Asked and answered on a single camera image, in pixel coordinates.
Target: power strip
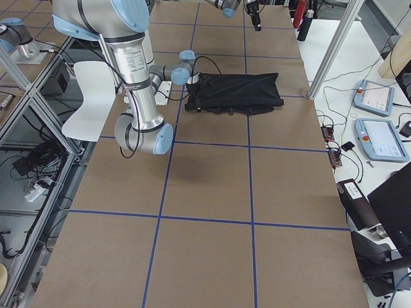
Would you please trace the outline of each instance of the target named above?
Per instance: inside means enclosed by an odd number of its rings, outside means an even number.
[[[331,164],[333,169],[342,167],[342,162],[341,162],[340,157],[338,157],[337,152],[335,152],[334,150],[328,149],[327,154],[328,154],[329,163]]]
[[[331,127],[327,126],[321,126],[321,132],[322,136],[324,138],[324,141],[334,141],[334,134],[333,134],[333,129]]]
[[[41,186],[38,182],[43,181],[47,185],[51,185],[54,181],[49,178],[48,176],[42,178],[41,180],[37,181],[36,184],[34,184],[33,189],[26,195],[24,196],[24,199],[26,199],[27,202],[34,202],[37,200],[39,196],[46,191],[46,187]]]

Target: computer monitor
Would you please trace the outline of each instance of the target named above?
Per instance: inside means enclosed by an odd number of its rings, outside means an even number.
[[[368,200],[398,252],[411,256],[411,163],[370,193]]]

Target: tablet screen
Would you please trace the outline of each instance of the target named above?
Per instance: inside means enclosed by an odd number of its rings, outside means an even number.
[[[362,103],[365,106],[382,111],[388,110],[391,89],[372,82],[367,82]]]
[[[364,121],[364,125],[376,155],[404,157],[397,139],[387,122]]]

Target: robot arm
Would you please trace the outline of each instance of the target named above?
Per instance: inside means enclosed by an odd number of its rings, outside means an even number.
[[[219,8],[223,15],[227,18],[232,18],[240,5],[241,0],[205,0],[206,2]],[[259,1],[260,0],[244,0],[246,13],[251,17],[252,25],[256,31],[261,31],[261,19],[259,18]]]
[[[227,17],[234,15],[241,0],[206,0],[221,9]],[[259,0],[246,0],[247,13]],[[126,88],[130,110],[122,113],[116,123],[115,136],[122,148],[164,154],[171,147],[173,128],[158,113],[154,94],[163,80],[183,85],[195,83],[195,55],[180,54],[178,65],[153,66],[148,70],[143,51],[144,32],[149,13],[145,0],[54,0],[55,28],[78,39],[99,41],[104,38],[113,50]]]
[[[33,58],[40,51],[24,23],[15,17],[0,21],[0,47],[12,53],[17,47],[25,58]]]

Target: light blue joint cap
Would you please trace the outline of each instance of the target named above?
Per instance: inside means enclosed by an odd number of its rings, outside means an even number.
[[[0,22],[6,26],[22,26],[24,24],[23,21],[17,17],[5,18]]]
[[[226,18],[233,18],[234,14],[236,11],[234,11],[232,8],[223,8],[223,15],[226,16]]]
[[[171,73],[171,81],[176,85],[184,85],[190,78],[190,72],[183,67],[178,67]]]
[[[168,152],[173,143],[173,127],[171,124],[166,123],[157,134],[155,140],[153,154],[163,155]]]
[[[6,52],[6,53],[11,53],[14,50],[13,45],[11,43],[5,41],[5,40],[0,40],[0,47]]]
[[[195,53],[192,50],[183,50],[180,52],[180,60],[195,60]]]
[[[145,0],[110,0],[117,15],[131,30],[142,33],[148,29],[150,13]]]
[[[75,24],[72,24],[64,19],[53,15],[54,27],[58,32],[61,32],[69,37],[75,37],[82,40],[91,40],[98,42],[99,36],[91,33],[90,31],[83,29]]]

